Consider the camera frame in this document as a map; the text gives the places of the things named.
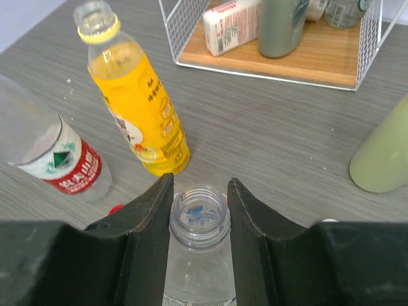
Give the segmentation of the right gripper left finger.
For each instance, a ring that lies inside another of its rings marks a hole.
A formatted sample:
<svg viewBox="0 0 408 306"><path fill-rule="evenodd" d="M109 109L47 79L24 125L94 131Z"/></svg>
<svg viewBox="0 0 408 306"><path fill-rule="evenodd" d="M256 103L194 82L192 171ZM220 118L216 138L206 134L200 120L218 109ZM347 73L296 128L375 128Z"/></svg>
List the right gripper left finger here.
<svg viewBox="0 0 408 306"><path fill-rule="evenodd" d="M61 221L1 223L2 305L161 305L174 177L77 229Z"/></svg>

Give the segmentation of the clear red-label water bottle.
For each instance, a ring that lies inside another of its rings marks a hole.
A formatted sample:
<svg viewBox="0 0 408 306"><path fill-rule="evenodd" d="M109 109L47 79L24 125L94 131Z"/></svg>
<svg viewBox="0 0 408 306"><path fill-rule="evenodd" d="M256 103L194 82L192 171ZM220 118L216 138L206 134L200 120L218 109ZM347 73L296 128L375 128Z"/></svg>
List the clear red-label water bottle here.
<svg viewBox="0 0 408 306"><path fill-rule="evenodd" d="M103 158L55 111L1 77L1 158L59 192L83 201L105 197L112 184Z"/></svg>

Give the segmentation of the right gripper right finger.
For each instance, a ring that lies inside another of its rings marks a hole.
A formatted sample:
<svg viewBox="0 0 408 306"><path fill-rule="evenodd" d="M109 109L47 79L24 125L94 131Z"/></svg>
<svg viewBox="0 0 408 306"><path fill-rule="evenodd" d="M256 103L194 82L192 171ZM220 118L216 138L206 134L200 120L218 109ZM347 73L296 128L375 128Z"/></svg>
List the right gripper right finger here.
<svg viewBox="0 0 408 306"><path fill-rule="evenodd" d="M239 305L406 305L407 225L316 222L305 228L228 184Z"/></svg>

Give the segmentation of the red bottle cap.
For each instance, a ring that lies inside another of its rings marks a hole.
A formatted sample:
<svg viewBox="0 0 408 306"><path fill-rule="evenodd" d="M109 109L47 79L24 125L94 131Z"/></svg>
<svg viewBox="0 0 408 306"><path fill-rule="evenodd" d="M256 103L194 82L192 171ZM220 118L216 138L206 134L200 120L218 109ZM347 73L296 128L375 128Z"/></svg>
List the red bottle cap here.
<svg viewBox="0 0 408 306"><path fill-rule="evenodd" d="M114 206L110 211L109 211L109 215L110 214L114 214L115 212L119 211L120 209L122 209L124 207L124 205L116 205Z"/></svg>

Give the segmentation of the yellow honey pomelo drink bottle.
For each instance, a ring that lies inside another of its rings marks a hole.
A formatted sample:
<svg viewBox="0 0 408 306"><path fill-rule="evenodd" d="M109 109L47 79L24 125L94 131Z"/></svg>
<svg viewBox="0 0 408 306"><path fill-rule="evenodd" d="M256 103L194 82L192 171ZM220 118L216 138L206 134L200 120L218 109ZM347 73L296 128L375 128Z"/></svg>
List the yellow honey pomelo drink bottle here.
<svg viewBox="0 0 408 306"><path fill-rule="evenodd" d="M77 6L73 18L88 46L89 74L130 149L155 176L180 173L191 156L186 135L147 54L106 1Z"/></svg>

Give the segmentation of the clear blue-label water bottle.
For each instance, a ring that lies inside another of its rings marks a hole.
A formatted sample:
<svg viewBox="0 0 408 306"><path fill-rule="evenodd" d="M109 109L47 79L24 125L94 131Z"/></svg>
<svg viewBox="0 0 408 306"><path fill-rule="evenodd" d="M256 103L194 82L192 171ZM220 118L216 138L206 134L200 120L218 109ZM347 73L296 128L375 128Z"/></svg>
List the clear blue-label water bottle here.
<svg viewBox="0 0 408 306"><path fill-rule="evenodd" d="M227 196L208 184L175 193L163 305L236 305Z"/></svg>

